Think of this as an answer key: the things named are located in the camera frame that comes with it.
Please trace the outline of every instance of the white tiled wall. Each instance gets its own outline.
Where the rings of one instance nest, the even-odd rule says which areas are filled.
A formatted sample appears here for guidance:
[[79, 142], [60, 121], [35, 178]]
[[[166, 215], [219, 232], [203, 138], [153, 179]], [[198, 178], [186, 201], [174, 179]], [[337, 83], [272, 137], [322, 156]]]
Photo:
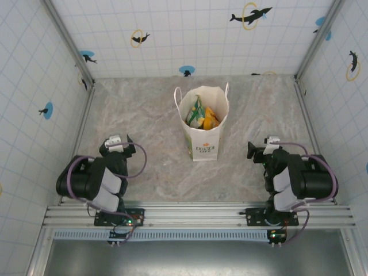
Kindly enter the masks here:
[[[248, 1], [53, 2], [79, 50], [95, 53], [97, 64], [87, 62], [93, 76], [120, 78], [183, 75], [185, 65], [195, 67], [194, 75], [295, 74], [332, 0], [253, 1], [257, 8], [249, 4], [244, 16], [272, 7], [253, 30], [229, 21], [231, 14], [242, 17]], [[137, 29], [150, 36], [133, 48]]]
[[[350, 204], [368, 247], [368, 1], [349, 0], [302, 80], [323, 155], [340, 182], [338, 201]], [[348, 72], [353, 51], [358, 64]]]
[[55, 203], [87, 96], [74, 64], [39, 0], [0, 1], [0, 275], [24, 275]]

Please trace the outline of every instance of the shopping bag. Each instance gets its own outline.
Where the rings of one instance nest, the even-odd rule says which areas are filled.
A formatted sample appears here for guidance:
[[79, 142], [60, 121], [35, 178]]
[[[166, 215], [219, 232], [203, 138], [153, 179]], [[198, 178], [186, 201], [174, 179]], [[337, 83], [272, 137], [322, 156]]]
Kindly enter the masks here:
[[[180, 92], [180, 103], [177, 103], [177, 91]], [[192, 89], [182, 98], [182, 91], [177, 87], [174, 91], [174, 101], [179, 111], [181, 125], [184, 130], [190, 157], [193, 161], [217, 160], [219, 146], [223, 138], [223, 131], [229, 113], [228, 101], [229, 83], [226, 84], [225, 92], [219, 87], [201, 86]], [[189, 127], [185, 120], [197, 100], [201, 97], [204, 108], [209, 106], [216, 114], [220, 122], [218, 127], [209, 131]]]

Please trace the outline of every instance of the yellow snack bag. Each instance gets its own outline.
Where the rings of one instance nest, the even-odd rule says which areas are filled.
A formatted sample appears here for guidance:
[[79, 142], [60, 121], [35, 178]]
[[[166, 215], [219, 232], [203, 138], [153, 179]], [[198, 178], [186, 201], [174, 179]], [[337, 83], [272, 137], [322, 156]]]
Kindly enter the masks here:
[[215, 127], [220, 125], [220, 122], [216, 118], [215, 113], [212, 111], [212, 109], [208, 106], [205, 111], [205, 120], [203, 122], [203, 129], [205, 131], [209, 131]]

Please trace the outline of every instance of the gray floor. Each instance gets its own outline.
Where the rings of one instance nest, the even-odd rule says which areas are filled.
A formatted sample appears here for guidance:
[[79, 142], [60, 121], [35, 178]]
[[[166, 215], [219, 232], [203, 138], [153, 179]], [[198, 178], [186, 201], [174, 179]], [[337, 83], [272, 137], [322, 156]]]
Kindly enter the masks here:
[[349, 276], [339, 231], [306, 231], [279, 248], [257, 242], [55, 241], [50, 276]]
[[[223, 148], [215, 162], [193, 162], [174, 105], [173, 92], [201, 85], [230, 84], [230, 111]], [[247, 142], [261, 145], [268, 135], [283, 141], [311, 143], [294, 90], [282, 75], [105, 79], [87, 118], [80, 154], [98, 156], [105, 138], [130, 135], [148, 152], [144, 173], [129, 180], [126, 200], [264, 201], [262, 168], [246, 159]], [[130, 174], [140, 170], [143, 154], [128, 160]]]

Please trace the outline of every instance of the yellow ring decal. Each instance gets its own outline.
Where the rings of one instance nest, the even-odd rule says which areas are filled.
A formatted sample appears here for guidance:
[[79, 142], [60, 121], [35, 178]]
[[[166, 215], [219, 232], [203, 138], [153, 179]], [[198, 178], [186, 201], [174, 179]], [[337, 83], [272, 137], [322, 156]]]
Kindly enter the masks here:
[[78, 72], [78, 83], [79, 83], [79, 85], [82, 85], [83, 84], [83, 82], [82, 82], [82, 74], [81, 74], [81, 72]]
[[358, 69], [358, 72], [357, 72], [356, 76], [353, 77], [352, 79], [349, 78], [349, 69], [352, 67], [352, 64], [350, 63], [350, 65], [346, 69], [346, 79], [347, 79], [348, 82], [352, 82], [353, 80], [355, 80], [359, 76], [359, 73], [361, 72], [360, 62], [356, 62], [356, 63], [359, 65], [359, 69]]
[[[140, 41], [139, 41], [139, 44], [137, 46], [134, 46], [133, 45], [133, 36], [137, 33], [137, 32], [140, 32]], [[133, 48], [138, 48], [140, 46], [140, 44], [142, 44], [142, 39], [143, 39], [143, 31], [141, 29], [138, 29], [138, 30], [135, 30], [134, 33], [132, 34], [132, 37], [131, 37], [131, 46]]]
[[250, 6], [250, 5], [252, 5], [252, 6], [254, 6], [254, 7], [257, 7], [257, 5], [256, 4], [254, 4], [253, 2], [249, 2], [248, 4], [246, 4], [245, 6], [244, 6], [244, 9], [243, 9], [243, 14], [241, 15], [241, 22], [243, 23], [243, 28], [244, 28], [244, 30], [253, 30], [255, 27], [257, 27], [257, 23], [258, 23], [258, 19], [255, 21], [255, 24], [254, 24], [254, 26], [252, 27], [252, 28], [247, 28], [245, 25], [244, 25], [244, 13], [246, 12], [246, 8], [247, 8], [247, 6]]

